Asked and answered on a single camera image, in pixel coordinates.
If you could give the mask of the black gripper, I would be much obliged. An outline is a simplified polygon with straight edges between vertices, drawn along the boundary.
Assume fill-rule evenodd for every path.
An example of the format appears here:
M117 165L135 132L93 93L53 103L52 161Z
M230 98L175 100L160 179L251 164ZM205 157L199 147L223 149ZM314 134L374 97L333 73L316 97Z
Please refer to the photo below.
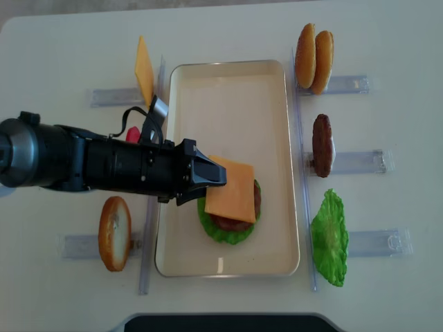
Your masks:
M226 169L197 151L194 140L179 145L92 140L84 153L84 183L95 190L157 196L177 206L227 184Z

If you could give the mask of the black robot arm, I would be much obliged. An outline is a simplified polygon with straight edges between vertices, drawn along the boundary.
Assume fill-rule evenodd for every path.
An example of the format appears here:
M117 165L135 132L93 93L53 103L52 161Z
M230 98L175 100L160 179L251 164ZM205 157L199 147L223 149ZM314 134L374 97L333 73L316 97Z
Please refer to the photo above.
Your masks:
M196 142L142 144L62 125L21 112L1 122L1 184L60 192L104 190L155 196L182 205L227 183L226 169Z

